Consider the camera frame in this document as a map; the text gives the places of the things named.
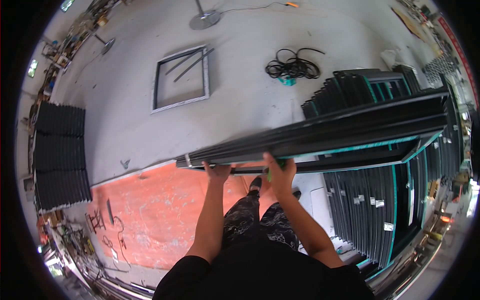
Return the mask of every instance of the light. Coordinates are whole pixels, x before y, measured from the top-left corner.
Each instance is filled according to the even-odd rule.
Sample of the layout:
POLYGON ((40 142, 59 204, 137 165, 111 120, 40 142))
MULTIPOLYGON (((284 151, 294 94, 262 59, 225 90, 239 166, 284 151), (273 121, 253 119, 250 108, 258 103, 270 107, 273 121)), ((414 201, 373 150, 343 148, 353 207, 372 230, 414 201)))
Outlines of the light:
POLYGON ((75 0, 65 0, 61 5, 60 9, 62 12, 66 12, 67 9, 72 5, 75 0))
POLYGON ((473 181, 472 178, 470 179, 470 185, 472 186, 472 190, 474 190, 474 191, 480 190, 480 186, 477 185, 477 182, 476 182, 476 181, 473 181))
POLYGON ((28 68, 28 72, 27 72, 27 75, 28 77, 32 77, 35 75, 35 70, 38 66, 38 61, 36 60, 32 60, 32 62, 30 63, 30 67, 28 68))

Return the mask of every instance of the orange floor mat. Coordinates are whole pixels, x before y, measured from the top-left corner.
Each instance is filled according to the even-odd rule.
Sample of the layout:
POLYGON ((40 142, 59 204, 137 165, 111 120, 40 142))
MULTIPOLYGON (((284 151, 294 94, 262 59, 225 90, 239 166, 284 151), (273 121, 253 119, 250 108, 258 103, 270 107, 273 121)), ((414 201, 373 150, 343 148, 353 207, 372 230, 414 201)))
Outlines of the orange floor mat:
MULTIPOLYGON (((253 176, 229 177, 224 186, 223 211, 244 197, 253 176)), ((260 216, 274 203, 272 189, 264 180, 260 197, 260 216)), ((117 233, 121 225, 111 225, 107 200, 113 216, 124 223, 125 258, 132 264, 170 269, 193 243, 195 226, 204 203, 207 177, 204 172, 178 169, 170 164, 133 175, 92 189, 93 201, 88 212, 100 209, 106 230, 98 229, 97 238, 107 256, 111 248, 104 235, 112 241, 120 260, 117 233)))

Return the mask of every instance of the concrete floor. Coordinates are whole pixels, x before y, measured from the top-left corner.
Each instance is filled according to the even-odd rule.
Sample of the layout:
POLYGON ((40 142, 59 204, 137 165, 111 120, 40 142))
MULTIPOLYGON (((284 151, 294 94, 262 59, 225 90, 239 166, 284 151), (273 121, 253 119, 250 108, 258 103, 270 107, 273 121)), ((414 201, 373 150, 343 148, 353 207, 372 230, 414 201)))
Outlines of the concrete floor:
MULTIPOLYGON (((202 1, 205 9, 219 11, 270 3, 202 1)), ((197 14, 193 1, 119 5, 97 32, 104 39, 117 39, 112 49, 102 56, 101 43, 87 40, 57 83, 52 100, 86 108, 85 156, 93 185, 234 136, 303 120, 301 103, 333 71, 387 70, 380 58, 386 49, 398 49, 401 60, 419 70, 434 53, 390 6, 402 9, 394 0, 306 0, 298 9, 272 5, 267 11, 225 13, 217 25, 193 31, 188 26, 197 14), (155 62, 201 44, 216 49, 209 56, 210 99, 150 115, 155 62), (299 79, 287 87, 265 74, 278 49, 302 47, 326 53, 302 54, 320 66, 320 79, 299 79), (126 159, 131 160, 127 171, 120 164, 126 159)), ((303 192, 302 205, 328 231, 331 225, 319 204, 325 197, 310 197, 310 191, 323 186, 323 177, 297 175, 294 185, 303 192)), ((156 270, 138 272, 131 281, 151 276, 158 282, 162 276, 156 270)))

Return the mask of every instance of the cable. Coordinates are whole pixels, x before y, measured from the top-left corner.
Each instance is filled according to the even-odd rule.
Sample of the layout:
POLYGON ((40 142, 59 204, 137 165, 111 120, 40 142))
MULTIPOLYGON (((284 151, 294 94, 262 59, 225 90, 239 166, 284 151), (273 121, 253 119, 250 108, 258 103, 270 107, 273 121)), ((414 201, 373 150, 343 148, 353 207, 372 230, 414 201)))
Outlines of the cable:
POLYGON ((223 14, 223 13, 226 13, 226 12, 236 12, 236 11, 253 11, 253 10, 259 10, 259 9, 262 9, 262 8, 267 8, 273 4, 280 4, 280 5, 284 5, 284 6, 289 6, 289 4, 283 4, 283 3, 280 3, 280 2, 273 2, 273 3, 270 3, 268 4, 267 6, 263 6, 263 7, 250 7, 250 8, 240 8, 240 9, 234 9, 234 10, 227 10, 227 11, 224 11, 224 12, 221 12, 220 14, 223 14))
MULTIPOLYGON (((115 264, 115 259, 113 260, 113 265, 117 268, 118 271, 128 273, 132 270, 132 265, 128 262, 128 260, 125 258, 125 255, 123 254, 123 249, 122 248, 127 249, 127 246, 125 245, 125 241, 124 241, 123 238, 120 239, 120 234, 125 230, 125 226, 123 224, 123 221, 119 217, 114 216, 113 220, 115 221, 115 219, 117 219, 121 224, 121 230, 117 233, 117 239, 118 239, 119 244, 120 244, 120 252, 121 252, 121 255, 123 256, 123 259, 125 260, 128 267, 130 268, 130 270, 128 270, 128 271, 120 270, 120 268, 118 268, 118 266, 115 264)), ((107 245, 108 247, 110 247, 111 249, 113 249, 113 243, 112 243, 111 240, 108 239, 108 237, 106 235, 103 235, 102 242, 105 245, 107 245)))
POLYGON ((80 78, 80 75, 82 75, 82 72, 84 71, 84 69, 85 69, 91 62, 93 62, 97 57, 99 57, 100 54, 102 54, 102 52, 98 53, 91 61, 89 61, 86 65, 84 65, 84 67, 80 70, 80 73, 78 73, 77 80, 75 80, 75 83, 77 83, 77 81, 78 81, 78 79, 80 78))
POLYGON ((272 78, 278 78, 283 76, 288 76, 290 78, 305 77, 307 79, 319 78, 320 69, 313 62, 299 58, 299 53, 302 50, 312 50, 325 54, 325 52, 313 48, 301 48, 297 52, 285 48, 280 49, 276 52, 275 59, 270 61, 265 67, 265 72, 272 78), (294 57, 287 59, 285 62, 282 62, 278 59, 278 54, 281 51, 292 52, 294 57))

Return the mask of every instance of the coiled black cable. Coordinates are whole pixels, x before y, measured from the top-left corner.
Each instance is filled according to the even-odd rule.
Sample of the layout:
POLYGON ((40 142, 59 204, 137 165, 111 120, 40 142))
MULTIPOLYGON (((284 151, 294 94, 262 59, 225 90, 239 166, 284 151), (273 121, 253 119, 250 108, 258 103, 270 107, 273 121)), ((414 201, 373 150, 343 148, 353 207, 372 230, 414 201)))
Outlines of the coiled black cable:
POLYGON ((280 49, 276 52, 275 59, 269 62, 265 67, 265 72, 272 78, 278 78, 283 76, 288 76, 289 78, 319 78, 320 69, 313 62, 299 58, 299 53, 302 50, 312 50, 325 54, 325 52, 313 48, 301 48, 297 52, 285 48, 280 49), (282 62, 278 59, 278 54, 281 51, 292 52, 294 57, 287 59, 287 61, 285 62, 282 62))
MULTIPOLYGON (((121 230, 118 231, 117 233, 117 239, 119 240, 119 244, 120 244, 120 252, 121 252, 121 255, 123 256, 123 259, 125 260, 125 262, 127 263, 128 267, 130 268, 128 271, 124 271, 124 270, 121 270, 118 268, 118 266, 115 264, 115 259, 113 259, 113 265, 117 268, 118 271, 120 272, 124 272, 124 273, 128 273, 132 270, 132 265, 128 262, 128 260, 125 258, 125 255, 123 254, 123 249, 122 248, 125 248, 127 249, 127 246, 125 245, 125 241, 123 239, 123 236, 122 238, 120 238, 120 234, 123 235, 123 231, 125 230, 125 225, 123 224, 123 221, 117 217, 117 216, 114 216, 113 217, 113 220, 117 219, 118 222, 120 223, 121 225, 121 230)), ((106 236, 106 235, 103 235, 103 239, 102 239, 102 242, 107 245, 107 247, 110 247, 113 249, 113 243, 112 241, 106 236)))

